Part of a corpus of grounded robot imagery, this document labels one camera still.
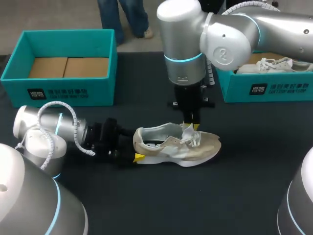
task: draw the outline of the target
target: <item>beige sneaker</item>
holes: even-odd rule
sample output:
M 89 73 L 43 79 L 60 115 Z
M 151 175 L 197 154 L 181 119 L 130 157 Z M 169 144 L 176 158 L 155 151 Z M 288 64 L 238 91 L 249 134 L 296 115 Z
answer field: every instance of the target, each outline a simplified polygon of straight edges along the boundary
M 153 32 L 152 32 L 150 26 L 149 26 L 148 29 L 145 31 L 145 33 L 144 33 L 144 38 L 145 38 L 145 39 L 153 38 Z
M 213 158 L 221 148 L 217 135 L 195 131 L 193 125 L 167 123 L 152 128 L 138 128 L 134 149 L 145 157 L 138 164 L 173 162 L 183 167 L 202 164 Z

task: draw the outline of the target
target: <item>shoe sole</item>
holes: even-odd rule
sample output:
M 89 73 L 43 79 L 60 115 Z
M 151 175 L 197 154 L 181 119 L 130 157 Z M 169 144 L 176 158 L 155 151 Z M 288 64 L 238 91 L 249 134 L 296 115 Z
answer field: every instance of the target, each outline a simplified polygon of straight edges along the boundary
M 202 158 L 202 159 L 197 160 L 197 161 L 184 161 L 181 159 L 175 159 L 175 158 L 169 158 L 169 157 L 149 157 L 149 156 L 146 156 L 143 160 L 137 162 L 137 164 L 159 164 L 159 163 L 171 162 L 171 163 L 176 163 L 182 167 L 191 167 L 191 166 L 200 165 L 200 164 L 205 163 L 206 161 L 214 158 L 218 154 L 219 151 L 220 150 L 218 150 L 213 155 L 210 155 L 209 157 Z

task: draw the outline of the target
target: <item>teal cardboard box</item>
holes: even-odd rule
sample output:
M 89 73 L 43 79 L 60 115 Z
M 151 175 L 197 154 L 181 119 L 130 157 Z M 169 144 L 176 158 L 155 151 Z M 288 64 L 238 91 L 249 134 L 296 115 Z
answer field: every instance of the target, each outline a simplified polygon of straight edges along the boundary
M 227 103 L 313 100 L 313 72 L 237 75 L 217 69 L 217 74 Z
M 24 31 L 1 83 L 14 107 L 111 106 L 116 68 L 114 30 Z

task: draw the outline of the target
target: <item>shoe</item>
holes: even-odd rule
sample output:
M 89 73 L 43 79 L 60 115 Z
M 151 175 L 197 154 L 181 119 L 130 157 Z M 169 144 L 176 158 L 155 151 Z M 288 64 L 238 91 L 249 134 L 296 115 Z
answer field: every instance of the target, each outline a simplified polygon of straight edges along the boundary
M 144 155 L 138 164 L 173 162 L 183 167 L 202 164 L 221 148 L 217 135 L 195 131 L 193 124 L 167 123 L 152 128 L 138 128 L 133 138 L 137 154 Z
M 144 38 L 145 38 L 145 39 L 153 38 L 153 32 L 152 32 L 150 26 L 149 26 L 148 29 L 144 32 Z
M 241 66 L 238 69 L 237 74 L 309 71 L 313 71 L 313 64 L 295 61 L 285 57 L 279 60 L 262 58 L 262 60 L 258 61 L 255 65 L 250 64 Z

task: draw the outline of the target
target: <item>gray floor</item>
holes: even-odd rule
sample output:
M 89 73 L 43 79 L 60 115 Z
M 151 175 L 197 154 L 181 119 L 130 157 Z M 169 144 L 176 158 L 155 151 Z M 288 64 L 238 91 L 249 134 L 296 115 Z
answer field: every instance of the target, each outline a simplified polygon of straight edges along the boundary
M 126 18 L 121 21 L 126 43 L 118 51 L 161 51 L 156 19 L 157 6 L 163 0 L 144 0 L 155 37 L 150 40 L 132 36 Z M 313 14 L 312 0 L 278 0 L 286 12 Z M 96 0 L 0 0 L 0 54 L 10 53 L 22 30 L 101 28 Z

